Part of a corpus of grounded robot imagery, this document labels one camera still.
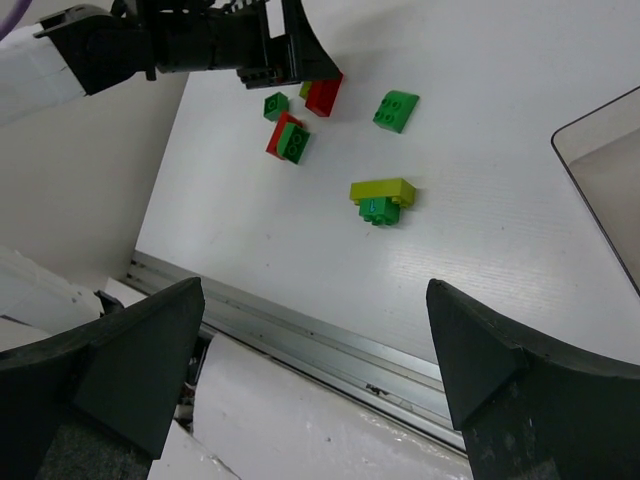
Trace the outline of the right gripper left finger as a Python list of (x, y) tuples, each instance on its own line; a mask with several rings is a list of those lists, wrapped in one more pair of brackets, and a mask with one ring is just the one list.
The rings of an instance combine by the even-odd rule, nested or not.
[(192, 277), (2, 352), (2, 478), (147, 478), (162, 455), (204, 307)]

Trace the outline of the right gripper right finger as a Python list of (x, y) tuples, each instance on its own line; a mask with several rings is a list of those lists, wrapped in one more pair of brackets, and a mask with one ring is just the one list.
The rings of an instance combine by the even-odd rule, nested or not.
[(426, 305), (476, 479), (636, 479), (639, 368), (536, 331), (433, 279)]

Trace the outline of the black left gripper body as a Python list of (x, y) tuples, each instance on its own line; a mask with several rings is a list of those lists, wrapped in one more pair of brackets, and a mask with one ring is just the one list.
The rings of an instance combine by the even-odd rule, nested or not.
[(234, 70), (248, 89), (282, 83), (264, 1), (116, 1), (114, 16), (145, 39), (143, 71)]

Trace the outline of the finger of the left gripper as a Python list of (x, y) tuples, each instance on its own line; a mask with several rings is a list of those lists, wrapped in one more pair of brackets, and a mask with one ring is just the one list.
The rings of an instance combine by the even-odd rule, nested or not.
[(269, 40), (269, 65), (277, 83), (335, 80), (338, 66), (324, 50), (301, 0), (282, 2), (284, 33)]

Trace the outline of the yellow-green small lego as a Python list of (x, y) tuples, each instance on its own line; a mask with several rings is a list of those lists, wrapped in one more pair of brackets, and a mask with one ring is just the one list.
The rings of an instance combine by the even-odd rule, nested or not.
[(307, 100), (309, 98), (309, 94), (311, 92), (312, 86), (313, 86), (312, 81), (305, 81), (301, 86), (301, 89), (299, 91), (299, 96), (302, 99)]

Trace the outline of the small green square lego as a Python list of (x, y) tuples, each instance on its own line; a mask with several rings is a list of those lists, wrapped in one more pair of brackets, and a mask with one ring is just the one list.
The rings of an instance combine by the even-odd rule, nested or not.
[(263, 104), (263, 117), (276, 122), (283, 112), (289, 111), (289, 99), (281, 92), (268, 96)]

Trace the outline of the red lego stepped brick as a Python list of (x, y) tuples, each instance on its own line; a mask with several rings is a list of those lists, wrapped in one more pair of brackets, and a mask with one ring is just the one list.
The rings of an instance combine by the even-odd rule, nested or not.
[(280, 141), (281, 135), (288, 123), (295, 124), (301, 128), (306, 127), (306, 125), (301, 120), (297, 119), (290, 113), (283, 111), (280, 114), (278, 120), (276, 121), (276, 125), (271, 135), (271, 138), (269, 140), (269, 143), (267, 144), (267, 147), (266, 147), (267, 153), (269, 153), (270, 155), (280, 160), (283, 160), (283, 157), (278, 153), (277, 146)]

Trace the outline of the yellow-green long lego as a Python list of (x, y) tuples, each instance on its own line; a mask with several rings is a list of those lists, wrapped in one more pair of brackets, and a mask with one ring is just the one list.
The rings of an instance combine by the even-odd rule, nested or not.
[(401, 208), (409, 208), (415, 203), (416, 188), (403, 178), (391, 178), (355, 182), (351, 184), (349, 199), (355, 204), (365, 199), (385, 197)]

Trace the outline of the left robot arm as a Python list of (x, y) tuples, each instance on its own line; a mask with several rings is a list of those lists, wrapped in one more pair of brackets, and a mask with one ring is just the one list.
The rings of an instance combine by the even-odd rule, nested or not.
[(137, 74), (233, 70), (248, 89), (338, 78), (299, 1), (270, 33), (263, 1), (80, 4), (18, 27), (28, 2), (1, 23), (1, 122), (93, 96)]

